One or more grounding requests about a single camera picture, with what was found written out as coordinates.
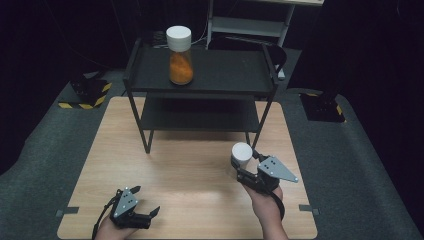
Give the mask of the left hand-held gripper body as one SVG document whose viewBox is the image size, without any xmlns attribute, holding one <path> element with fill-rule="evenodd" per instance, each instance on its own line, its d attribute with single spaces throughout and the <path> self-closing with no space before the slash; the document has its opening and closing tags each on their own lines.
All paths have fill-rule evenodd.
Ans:
<svg viewBox="0 0 424 240">
<path fill-rule="evenodd" d="M 126 187 L 123 190 L 117 191 L 117 200 L 113 203 L 109 218 L 120 229 L 149 229 L 152 219 L 150 219 L 149 215 L 137 214 L 135 212 L 138 200 L 135 194 L 130 192 L 130 189 Z"/>
</svg>

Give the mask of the jar with orange contents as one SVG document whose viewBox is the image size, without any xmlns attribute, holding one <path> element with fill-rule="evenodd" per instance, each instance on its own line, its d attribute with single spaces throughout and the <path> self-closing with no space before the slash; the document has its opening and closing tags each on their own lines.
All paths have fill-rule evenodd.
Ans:
<svg viewBox="0 0 424 240">
<path fill-rule="evenodd" d="M 191 61 L 191 30 L 186 26 L 171 26 L 166 30 L 170 50 L 169 79 L 177 85 L 186 85 L 193 79 Z"/>
</svg>

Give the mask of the person's left hand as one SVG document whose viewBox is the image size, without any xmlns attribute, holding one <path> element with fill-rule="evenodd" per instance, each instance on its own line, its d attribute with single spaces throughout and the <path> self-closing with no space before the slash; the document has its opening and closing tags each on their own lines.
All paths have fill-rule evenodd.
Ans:
<svg viewBox="0 0 424 240">
<path fill-rule="evenodd" d="M 120 229 L 115 226 L 109 217 L 105 217 L 98 228 L 94 240 L 126 240 L 136 231 L 136 228 Z"/>
</svg>

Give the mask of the grey tape marker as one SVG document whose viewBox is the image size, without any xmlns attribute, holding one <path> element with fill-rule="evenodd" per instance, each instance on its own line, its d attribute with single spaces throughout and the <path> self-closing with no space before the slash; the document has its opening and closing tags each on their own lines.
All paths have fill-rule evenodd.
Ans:
<svg viewBox="0 0 424 240">
<path fill-rule="evenodd" d="M 299 204 L 299 211 L 311 212 L 314 216 L 320 215 L 318 208 L 313 208 L 311 205 Z"/>
<path fill-rule="evenodd" d="M 78 211 L 79 211 L 79 207 L 66 207 L 63 209 L 58 209 L 55 213 L 55 216 L 59 218 L 67 214 L 77 214 Z"/>
</svg>

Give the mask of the grey metal stand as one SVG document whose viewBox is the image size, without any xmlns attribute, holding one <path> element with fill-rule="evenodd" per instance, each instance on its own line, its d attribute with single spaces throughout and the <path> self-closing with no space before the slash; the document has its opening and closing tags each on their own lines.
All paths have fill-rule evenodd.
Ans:
<svg viewBox="0 0 424 240">
<path fill-rule="evenodd" d="M 321 7 L 325 0 L 248 0 L 285 4 L 288 6 L 283 21 L 265 21 L 243 18 L 221 17 L 214 15 L 214 0 L 208 0 L 206 48 L 217 33 L 244 34 L 253 36 L 277 37 L 277 45 L 282 47 L 288 33 L 295 7 L 298 5 Z"/>
</svg>

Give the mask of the black two-tier shelf rack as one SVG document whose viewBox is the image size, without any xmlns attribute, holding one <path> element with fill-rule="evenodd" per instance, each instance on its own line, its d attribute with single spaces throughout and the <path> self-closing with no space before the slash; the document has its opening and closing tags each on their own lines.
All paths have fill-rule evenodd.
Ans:
<svg viewBox="0 0 424 240">
<path fill-rule="evenodd" d="M 278 87 L 267 48 L 194 49 L 191 56 L 193 80 L 177 85 L 169 79 L 167 49 L 134 44 L 123 83 L 145 151 L 160 130 L 243 132 L 256 146 L 267 117 L 257 113 L 256 99 L 271 104 Z"/>
</svg>

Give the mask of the black yellow-striped stand base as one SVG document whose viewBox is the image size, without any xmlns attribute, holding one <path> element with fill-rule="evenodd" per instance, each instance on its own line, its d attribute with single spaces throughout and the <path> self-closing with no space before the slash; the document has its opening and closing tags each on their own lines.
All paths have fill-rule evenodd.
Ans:
<svg viewBox="0 0 424 240">
<path fill-rule="evenodd" d="M 100 107 L 112 86 L 106 80 L 69 82 L 58 98 L 58 106 L 63 109 L 94 109 Z"/>
</svg>

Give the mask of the jar with pale contents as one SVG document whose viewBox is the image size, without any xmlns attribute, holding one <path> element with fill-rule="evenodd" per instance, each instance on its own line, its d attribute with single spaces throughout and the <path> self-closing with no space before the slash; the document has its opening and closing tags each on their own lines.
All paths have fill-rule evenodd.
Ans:
<svg viewBox="0 0 424 240">
<path fill-rule="evenodd" d="M 236 158 L 240 163 L 239 169 L 245 169 L 247 164 L 253 157 L 252 154 L 253 150 L 249 144 L 244 142 L 238 142 L 235 143 L 231 149 L 230 160 L 232 157 Z"/>
</svg>

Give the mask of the person's right hand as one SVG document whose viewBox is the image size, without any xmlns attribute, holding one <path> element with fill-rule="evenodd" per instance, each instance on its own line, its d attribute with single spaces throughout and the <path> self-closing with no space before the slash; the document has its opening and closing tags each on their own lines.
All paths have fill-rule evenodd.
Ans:
<svg viewBox="0 0 424 240">
<path fill-rule="evenodd" d="M 243 188 L 250 196 L 253 211 L 261 223 L 269 224 L 281 221 L 279 207 L 271 196 L 257 193 L 247 186 L 243 186 Z"/>
</svg>

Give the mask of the black power strip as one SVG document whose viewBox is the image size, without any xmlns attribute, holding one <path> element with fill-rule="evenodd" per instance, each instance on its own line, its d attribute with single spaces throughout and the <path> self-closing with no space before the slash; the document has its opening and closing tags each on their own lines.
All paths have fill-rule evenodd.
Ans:
<svg viewBox="0 0 424 240">
<path fill-rule="evenodd" d="M 167 36 L 164 31 L 154 31 L 152 34 L 152 45 L 153 46 L 166 46 Z"/>
</svg>

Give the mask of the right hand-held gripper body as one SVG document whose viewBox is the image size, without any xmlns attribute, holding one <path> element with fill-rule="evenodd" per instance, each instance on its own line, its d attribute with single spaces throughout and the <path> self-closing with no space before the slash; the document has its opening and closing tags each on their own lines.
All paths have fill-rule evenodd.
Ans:
<svg viewBox="0 0 424 240">
<path fill-rule="evenodd" d="M 275 156 L 259 162 L 256 173 L 238 169 L 237 181 L 260 194 L 270 195 L 281 180 L 297 183 L 299 179 Z"/>
</svg>

